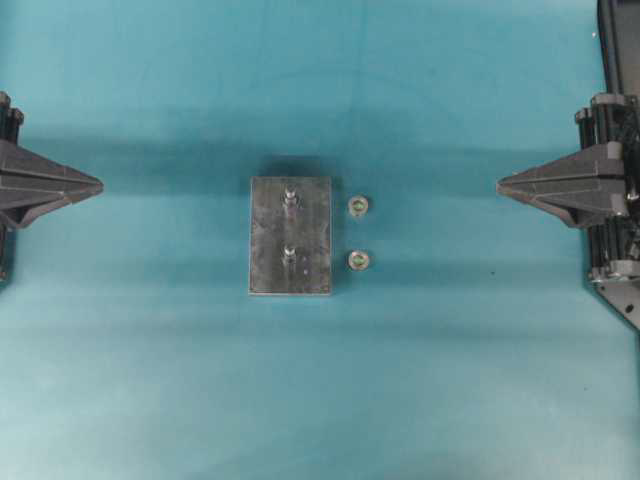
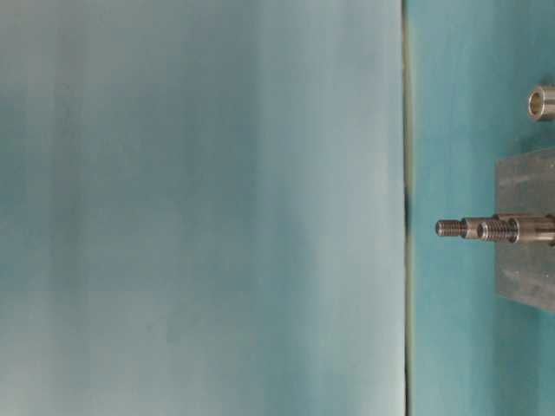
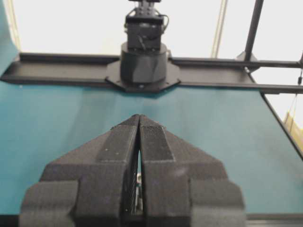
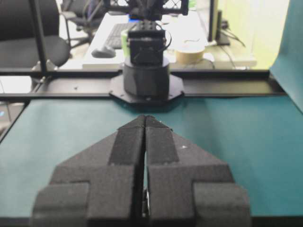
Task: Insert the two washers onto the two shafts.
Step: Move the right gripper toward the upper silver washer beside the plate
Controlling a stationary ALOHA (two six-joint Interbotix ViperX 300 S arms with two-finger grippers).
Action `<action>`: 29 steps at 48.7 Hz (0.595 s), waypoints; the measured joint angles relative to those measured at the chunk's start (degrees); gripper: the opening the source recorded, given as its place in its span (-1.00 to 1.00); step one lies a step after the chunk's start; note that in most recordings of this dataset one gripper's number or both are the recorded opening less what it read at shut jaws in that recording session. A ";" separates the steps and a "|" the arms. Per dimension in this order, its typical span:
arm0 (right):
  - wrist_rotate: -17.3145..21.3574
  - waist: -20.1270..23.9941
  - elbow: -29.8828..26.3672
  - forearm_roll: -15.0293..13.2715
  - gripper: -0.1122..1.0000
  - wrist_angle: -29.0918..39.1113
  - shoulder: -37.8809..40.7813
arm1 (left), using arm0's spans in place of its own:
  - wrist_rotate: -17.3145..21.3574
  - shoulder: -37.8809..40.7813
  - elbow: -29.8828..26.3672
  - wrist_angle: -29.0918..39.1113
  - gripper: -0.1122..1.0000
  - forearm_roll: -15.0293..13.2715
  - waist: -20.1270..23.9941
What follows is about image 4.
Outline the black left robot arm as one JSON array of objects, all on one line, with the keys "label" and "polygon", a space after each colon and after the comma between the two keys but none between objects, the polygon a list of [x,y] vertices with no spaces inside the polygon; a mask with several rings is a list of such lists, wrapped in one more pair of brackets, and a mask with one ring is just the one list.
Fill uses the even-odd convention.
[{"label": "black left robot arm", "polygon": [[163,53],[170,46],[166,31],[157,24],[163,15],[188,15],[187,0],[128,0],[126,5],[103,1],[105,12],[127,13],[137,19],[127,32],[129,56],[121,75],[110,82],[110,95],[127,102],[164,102],[184,94],[183,80],[173,76]]}]

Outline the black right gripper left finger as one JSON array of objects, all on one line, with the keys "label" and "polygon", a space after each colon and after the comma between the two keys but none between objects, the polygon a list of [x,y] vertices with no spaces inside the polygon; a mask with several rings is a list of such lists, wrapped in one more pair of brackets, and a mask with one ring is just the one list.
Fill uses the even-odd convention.
[{"label": "black right gripper left finger", "polygon": [[58,164],[32,210],[33,227],[134,227],[142,214],[145,117]]}]

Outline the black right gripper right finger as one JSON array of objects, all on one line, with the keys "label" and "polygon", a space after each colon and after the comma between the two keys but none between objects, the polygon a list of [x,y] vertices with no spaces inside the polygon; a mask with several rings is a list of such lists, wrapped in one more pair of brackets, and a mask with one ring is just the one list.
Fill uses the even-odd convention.
[{"label": "black right gripper right finger", "polygon": [[248,193],[226,162],[152,116],[145,137],[151,226],[251,226]]}]

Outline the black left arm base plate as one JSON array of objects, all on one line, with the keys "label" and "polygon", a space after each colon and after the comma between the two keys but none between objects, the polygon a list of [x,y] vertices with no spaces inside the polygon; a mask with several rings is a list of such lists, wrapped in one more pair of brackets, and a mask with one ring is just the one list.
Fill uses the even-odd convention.
[{"label": "black left arm base plate", "polygon": [[125,77],[110,80],[109,94],[133,105],[162,105],[184,94],[183,79],[168,77]]}]

